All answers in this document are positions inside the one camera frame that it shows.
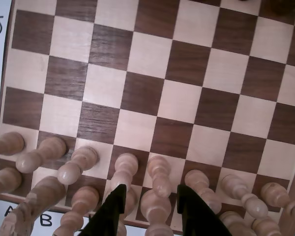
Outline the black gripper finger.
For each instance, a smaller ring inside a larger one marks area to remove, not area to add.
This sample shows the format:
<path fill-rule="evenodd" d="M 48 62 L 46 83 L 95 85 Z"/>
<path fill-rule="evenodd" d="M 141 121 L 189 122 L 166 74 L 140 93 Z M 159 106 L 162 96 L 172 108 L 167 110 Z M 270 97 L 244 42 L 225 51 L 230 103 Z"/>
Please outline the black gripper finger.
<path fill-rule="evenodd" d="M 126 185 L 120 184 L 79 233 L 79 236 L 116 236 L 119 215 L 124 213 Z"/>
<path fill-rule="evenodd" d="M 184 184 L 177 186 L 177 212 L 182 215 L 184 236 L 229 236 L 231 234 L 202 198 Z"/>

